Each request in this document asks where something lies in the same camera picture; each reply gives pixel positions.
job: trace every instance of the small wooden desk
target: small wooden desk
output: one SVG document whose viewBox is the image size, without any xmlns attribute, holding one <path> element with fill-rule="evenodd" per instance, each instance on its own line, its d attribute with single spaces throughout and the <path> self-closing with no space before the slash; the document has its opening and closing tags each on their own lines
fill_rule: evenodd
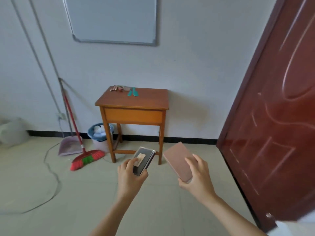
<svg viewBox="0 0 315 236">
<path fill-rule="evenodd" d="M 96 101 L 95 105 L 100 107 L 104 128 L 107 136 L 110 136 L 108 123 L 117 123 L 119 142 L 123 141 L 120 124 L 139 124 L 160 126 L 159 145 L 156 152 L 159 155 L 158 163 L 162 163 L 163 139 L 165 128 L 165 115 L 168 107 L 167 89 L 136 88 L 139 96 L 128 96 L 128 91 L 109 90 Z M 117 154 L 134 154 L 131 150 L 113 150 L 111 138 L 107 138 L 112 162 L 116 162 Z"/>
</svg>

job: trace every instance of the person's left hand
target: person's left hand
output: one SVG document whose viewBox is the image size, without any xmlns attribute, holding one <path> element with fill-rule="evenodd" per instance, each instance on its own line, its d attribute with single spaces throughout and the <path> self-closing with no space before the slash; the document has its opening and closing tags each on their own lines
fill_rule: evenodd
<svg viewBox="0 0 315 236">
<path fill-rule="evenodd" d="M 145 169 L 140 176 L 136 176 L 132 170 L 134 163 L 138 161 L 138 158 L 132 158 L 125 160 L 118 167 L 118 200 L 133 200 L 139 192 L 142 184 L 148 177 L 148 172 Z"/>
</svg>

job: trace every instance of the red broom handle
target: red broom handle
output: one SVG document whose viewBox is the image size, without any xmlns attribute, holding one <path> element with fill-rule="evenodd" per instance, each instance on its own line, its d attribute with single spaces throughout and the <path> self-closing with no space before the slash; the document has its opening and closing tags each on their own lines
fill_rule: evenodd
<svg viewBox="0 0 315 236">
<path fill-rule="evenodd" d="M 79 138 L 79 142 L 81 144 L 81 147 L 82 147 L 82 150 L 83 152 L 85 153 L 85 148 L 83 146 L 83 142 L 82 142 L 82 139 L 80 137 L 80 134 L 79 134 L 79 131 L 78 131 L 78 128 L 77 128 L 77 125 L 76 125 L 76 122 L 74 121 L 74 118 L 73 118 L 73 114 L 72 114 L 72 111 L 71 111 L 71 108 L 70 108 L 70 104 L 68 102 L 68 98 L 65 94 L 65 91 L 63 92 L 63 98 L 65 99 L 65 104 L 67 105 L 67 108 L 69 110 L 69 113 L 70 113 L 70 116 L 71 116 L 71 120 L 72 120 L 72 123 L 73 123 L 73 126 L 74 126 L 74 129 L 76 130 L 76 134 L 77 134 L 77 137 Z"/>
</svg>

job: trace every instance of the tile floor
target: tile floor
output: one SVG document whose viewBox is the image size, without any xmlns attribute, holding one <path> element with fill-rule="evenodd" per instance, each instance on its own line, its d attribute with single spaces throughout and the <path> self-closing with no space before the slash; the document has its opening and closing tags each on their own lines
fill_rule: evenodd
<svg viewBox="0 0 315 236">
<path fill-rule="evenodd" d="M 52 148 L 47 162 L 60 178 L 61 190 L 55 198 L 29 213 L 54 194 L 57 183 L 43 158 L 60 138 L 32 137 L 28 142 L 7 148 L 0 145 L 0 235 L 88 235 L 111 206 L 117 189 L 117 166 L 131 155 L 116 154 L 117 163 L 107 154 L 103 159 L 72 172 L 76 155 L 59 157 L 59 146 Z M 92 141 L 85 140 L 87 149 Z M 164 149 L 173 143 L 165 143 Z M 158 150 L 158 143 L 128 142 L 120 149 L 139 146 Z M 254 222 L 220 152 L 213 145 L 186 144 L 205 159 L 217 194 L 245 218 Z M 155 157 L 149 177 L 125 214 L 117 235 L 190 236 L 228 235 L 218 220 L 189 193 L 178 186 L 177 177 L 163 160 Z"/>
</svg>

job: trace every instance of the table leg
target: table leg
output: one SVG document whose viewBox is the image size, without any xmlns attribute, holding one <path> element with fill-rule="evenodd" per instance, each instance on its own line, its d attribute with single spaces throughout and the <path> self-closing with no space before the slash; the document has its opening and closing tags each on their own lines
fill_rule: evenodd
<svg viewBox="0 0 315 236">
<path fill-rule="evenodd" d="M 119 137 L 119 142 L 123 142 L 123 132 L 121 131 L 121 126 L 120 123 L 117 123 L 117 130 L 118 130 L 118 137 Z"/>
<path fill-rule="evenodd" d="M 100 107 L 100 112 L 101 112 L 101 115 L 102 115 L 106 136 L 110 136 L 111 135 L 111 131 L 109 129 L 108 122 L 106 120 L 105 109 Z M 114 153 L 114 150 L 113 150 L 112 138 L 107 137 L 107 143 L 108 143 L 109 152 L 111 153 L 112 162 L 116 163 L 116 156 L 115 156 L 115 153 Z"/>
<path fill-rule="evenodd" d="M 161 124 L 161 126 L 160 126 L 160 137 L 159 137 L 160 150 L 159 150 L 159 156 L 158 156 L 158 164 L 159 164 L 159 165 L 162 164 L 164 128 L 165 128 L 165 115 L 166 115 L 166 110 L 163 111 L 163 114 L 162 114 L 162 124 Z"/>
</svg>

